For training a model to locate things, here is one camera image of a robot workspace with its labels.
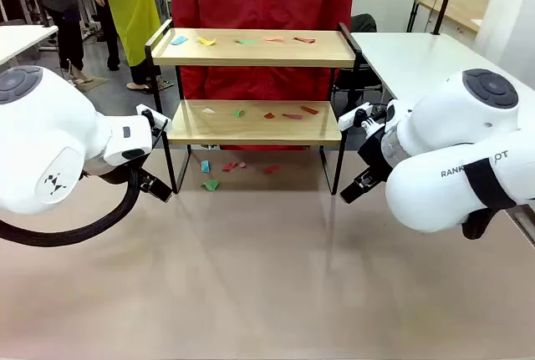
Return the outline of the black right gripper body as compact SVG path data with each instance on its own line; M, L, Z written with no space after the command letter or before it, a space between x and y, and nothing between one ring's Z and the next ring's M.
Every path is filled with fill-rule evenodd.
M392 167L386 161L381 149L381 141L385 135L385 125L362 124L361 127L366 133L366 138L365 142L359 148L358 154L368 165L363 174L389 175Z

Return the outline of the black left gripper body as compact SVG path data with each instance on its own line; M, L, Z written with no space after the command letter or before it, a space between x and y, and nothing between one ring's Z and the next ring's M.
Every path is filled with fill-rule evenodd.
M144 164L147 161L147 159L150 156L150 153L155 148L156 144L161 140L162 135L164 134L164 130L160 127L154 126L151 128L151 134L153 137L152 141L152 147L148 154L144 154L141 157L138 157L134 160L134 169L137 171L138 176L140 177L140 181L155 181L159 180L159 178L153 174L151 174L149 171L144 169Z

